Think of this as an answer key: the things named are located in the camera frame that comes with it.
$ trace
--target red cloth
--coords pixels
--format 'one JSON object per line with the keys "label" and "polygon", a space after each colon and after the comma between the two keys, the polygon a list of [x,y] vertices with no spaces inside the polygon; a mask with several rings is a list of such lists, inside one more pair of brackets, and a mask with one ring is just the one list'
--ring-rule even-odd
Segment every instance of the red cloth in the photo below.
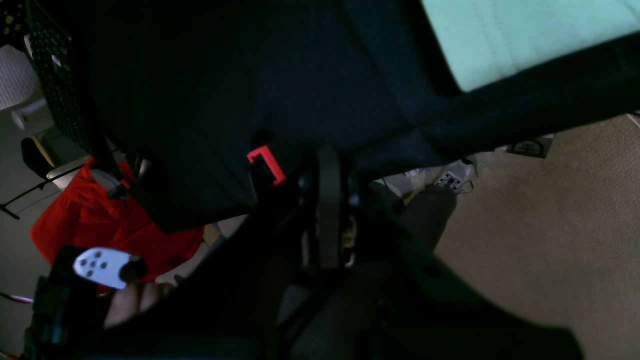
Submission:
{"label": "red cloth", "polygon": [[[148,266],[142,281],[159,275],[191,259],[202,242],[204,227],[164,234],[138,201],[111,200],[91,177],[89,159],[67,189],[45,210],[31,229],[31,238],[49,263],[65,245],[107,247],[142,257]],[[132,178],[127,163],[118,166]]]}

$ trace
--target white chair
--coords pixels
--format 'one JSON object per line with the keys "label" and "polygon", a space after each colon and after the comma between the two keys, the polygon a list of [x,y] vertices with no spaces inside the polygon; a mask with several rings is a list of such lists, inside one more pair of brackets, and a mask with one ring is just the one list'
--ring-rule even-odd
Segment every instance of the white chair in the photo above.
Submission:
{"label": "white chair", "polygon": [[[0,47],[0,110],[27,101],[38,88],[38,76],[27,56],[11,46]],[[12,112],[13,120],[21,129],[25,116],[44,106],[44,99]]]}

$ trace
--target white sneaker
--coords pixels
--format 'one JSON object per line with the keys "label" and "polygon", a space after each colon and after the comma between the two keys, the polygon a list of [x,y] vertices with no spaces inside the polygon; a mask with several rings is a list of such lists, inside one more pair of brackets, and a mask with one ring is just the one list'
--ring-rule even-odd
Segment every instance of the white sneaker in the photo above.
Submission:
{"label": "white sneaker", "polygon": [[416,176],[416,175],[420,175],[423,172],[424,172],[424,168],[415,168],[413,170],[409,170],[405,172],[404,176],[406,177]]}
{"label": "white sneaker", "polygon": [[462,158],[445,166],[433,184],[460,193],[463,185],[470,181],[475,172],[475,165],[470,160]]}

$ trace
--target red plastic clip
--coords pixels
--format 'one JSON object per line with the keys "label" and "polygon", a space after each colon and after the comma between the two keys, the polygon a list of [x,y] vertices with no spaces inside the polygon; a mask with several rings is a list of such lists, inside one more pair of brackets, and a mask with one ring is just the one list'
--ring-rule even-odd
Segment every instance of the red plastic clip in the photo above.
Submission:
{"label": "red plastic clip", "polygon": [[276,179],[273,181],[273,186],[278,186],[280,183],[287,179],[284,171],[282,171],[282,168],[280,168],[280,164],[278,164],[276,158],[273,157],[273,154],[271,153],[271,150],[269,150],[269,147],[267,145],[255,149],[254,151],[248,153],[246,157],[249,158],[249,161],[251,163],[253,163],[254,159],[260,155],[262,155],[264,162],[267,163],[267,166],[269,167],[269,170],[271,170],[271,173],[276,177]]}
{"label": "red plastic clip", "polygon": [[120,180],[120,184],[122,184],[122,186],[124,186],[124,188],[127,190],[131,189],[131,184],[129,184],[128,180],[126,179]]}

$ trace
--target hand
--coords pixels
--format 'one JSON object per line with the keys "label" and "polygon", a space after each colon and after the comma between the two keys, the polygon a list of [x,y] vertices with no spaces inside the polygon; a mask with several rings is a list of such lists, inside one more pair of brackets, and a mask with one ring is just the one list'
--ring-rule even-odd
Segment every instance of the hand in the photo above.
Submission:
{"label": "hand", "polygon": [[108,329],[119,325],[134,315],[146,311],[160,298],[169,294],[174,287],[170,283],[136,284],[130,282],[126,288],[116,291],[113,295],[109,312],[104,319],[104,328]]}

